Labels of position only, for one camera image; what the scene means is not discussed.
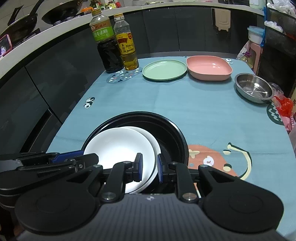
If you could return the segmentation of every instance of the white plastic bag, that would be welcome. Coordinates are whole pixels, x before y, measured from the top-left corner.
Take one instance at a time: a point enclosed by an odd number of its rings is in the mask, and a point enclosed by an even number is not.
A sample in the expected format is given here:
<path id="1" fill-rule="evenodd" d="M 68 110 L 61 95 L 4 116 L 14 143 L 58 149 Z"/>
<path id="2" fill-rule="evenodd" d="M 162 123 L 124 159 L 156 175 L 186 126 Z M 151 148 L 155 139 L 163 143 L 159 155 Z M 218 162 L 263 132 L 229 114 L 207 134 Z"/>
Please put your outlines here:
<path id="1" fill-rule="evenodd" d="M 276 22 L 273 22 L 273 21 L 265 21 L 264 22 L 264 25 L 265 26 L 268 26 L 268 27 L 271 27 L 271 28 L 273 28 L 273 29 L 275 29 L 275 30 L 277 30 L 277 31 L 279 31 L 281 33 L 283 32 L 282 27 L 281 26 L 277 26 Z"/>
<path id="2" fill-rule="evenodd" d="M 274 0 L 274 4 L 267 3 L 267 7 L 289 14 L 296 18 L 295 7 L 289 0 Z"/>
<path id="3" fill-rule="evenodd" d="M 249 51 L 250 41 L 246 42 L 246 44 L 242 47 L 241 51 L 237 55 L 237 59 L 240 59 L 243 55 L 243 53 Z"/>

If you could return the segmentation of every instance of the green bottle label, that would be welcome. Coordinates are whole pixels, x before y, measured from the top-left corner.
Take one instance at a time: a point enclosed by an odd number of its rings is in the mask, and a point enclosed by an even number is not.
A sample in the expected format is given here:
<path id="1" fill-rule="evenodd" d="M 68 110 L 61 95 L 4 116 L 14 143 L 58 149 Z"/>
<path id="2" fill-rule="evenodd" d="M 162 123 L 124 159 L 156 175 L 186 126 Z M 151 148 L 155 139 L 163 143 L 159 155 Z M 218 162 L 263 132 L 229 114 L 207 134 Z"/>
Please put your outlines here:
<path id="1" fill-rule="evenodd" d="M 109 19 L 92 25 L 91 31 L 93 33 L 94 40 L 96 41 L 108 39 L 114 35 L 113 28 Z"/>
<path id="2" fill-rule="evenodd" d="M 113 36 L 114 32 L 112 27 L 105 27 L 93 32 L 93 37 L 96 41 L 101 41 L 104 39 L 108 39 Z"/>

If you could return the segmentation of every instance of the black pan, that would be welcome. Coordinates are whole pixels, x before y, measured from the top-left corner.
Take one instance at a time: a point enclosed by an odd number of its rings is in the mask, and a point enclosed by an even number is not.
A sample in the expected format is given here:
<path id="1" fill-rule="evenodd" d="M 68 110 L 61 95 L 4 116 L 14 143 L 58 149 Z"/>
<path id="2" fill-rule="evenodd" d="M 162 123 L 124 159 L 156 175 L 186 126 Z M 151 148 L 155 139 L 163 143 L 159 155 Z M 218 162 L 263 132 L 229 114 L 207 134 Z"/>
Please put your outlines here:
<path id="1" fill-rule="evenodd" d="M 0 35 L 0 38 L 8 34 L 11 44 L 13 46 L 25 40 L 26 37 L 28 37 L 36 27 L 36 24 L 37 24 L 36 12 L 43 1 L 44 0 L 39 0 L 28 15 L 15 21 L 15 18 L 18 12 L 21 10 L 22 6 L 17 7 L 13 11 L 12 16 L 7 24 L 8 27 L 2 32 L 2 34 Z"/>
<path id="2" fill-rule="evenodd" d="M 81 149 L 85 150 L 90 140 L 98 133 L 122 126 L 136 126 L 150 132 L 156 138 L 161 153 L 168 163 L 176 161 L 188 164 L 188 146 L 181 130 L 166 117 L 145 111 L 124 113 L 105 121 L 89 135 Z M 156 176 L 142 193 L 171 193 L 174 190 L 174 184 L 159 185 L 159 179 Z"/>
<path id="3" fill-rule="evenodd" d="M 81 9 L 83 0 L 72 0 L 60 4 L 59 6 L 53 8 L 47 12 L 42 20 L 47 24 L 53 25 L 57 21 L 63 21 L 66 18 L 75 16 Z"/>

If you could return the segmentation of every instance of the red plastic bag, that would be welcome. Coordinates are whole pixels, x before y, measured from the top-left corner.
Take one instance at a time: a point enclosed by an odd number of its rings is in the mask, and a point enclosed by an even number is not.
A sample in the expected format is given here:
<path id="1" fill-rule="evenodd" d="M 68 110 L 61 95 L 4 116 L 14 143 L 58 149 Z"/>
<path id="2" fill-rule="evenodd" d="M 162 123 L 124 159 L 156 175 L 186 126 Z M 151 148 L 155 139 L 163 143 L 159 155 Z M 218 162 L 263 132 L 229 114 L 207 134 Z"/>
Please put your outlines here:
<path id="1" fill-rule="evenodd" d="M 290 118 L 292 114 L 292 109 L 293 109 L 293 101 L 289 98 L 286 98 L 285 96 L 283 96 L 282 99 L 280 99 L 277 96 L 275 96 L 275 98 L 281 104 L 281 106 L 276 107 L 280 116 L 285 116 Z"/>

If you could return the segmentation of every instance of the wok handle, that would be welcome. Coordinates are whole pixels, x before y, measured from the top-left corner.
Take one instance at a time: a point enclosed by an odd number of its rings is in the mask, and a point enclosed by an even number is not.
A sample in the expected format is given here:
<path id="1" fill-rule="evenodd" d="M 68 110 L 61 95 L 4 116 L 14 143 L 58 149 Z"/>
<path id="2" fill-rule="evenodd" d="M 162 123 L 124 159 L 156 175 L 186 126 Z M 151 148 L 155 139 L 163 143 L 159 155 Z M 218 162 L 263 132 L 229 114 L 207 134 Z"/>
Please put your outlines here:
<path id="1" fill-rule="evenodd" d="M 10 17 L 8 23 L 7 23 L 7 26 L 9 26 L 10 24 L 12 24 L 12 23 L 15 21 L 15 19 L 16 19 L 18 13 L 19 13 L 19 11 L 22 9 L 22 7 L 23 7 L 23 6 L 16 7 L 16 8 L 13 10 L 13 13 L 12 13 L 12 15 L 11 15 L 11 17 Z"/>
<path id="2" fill-rule="evenodd" d="M 44 0 L 39 0 L 35 6 L 33 7 L 32 11 L 30 12 L 30 15 L 34 15 L 37 12 L 37 9 L 40 7 L 41 3 L 43 3 Z"/>

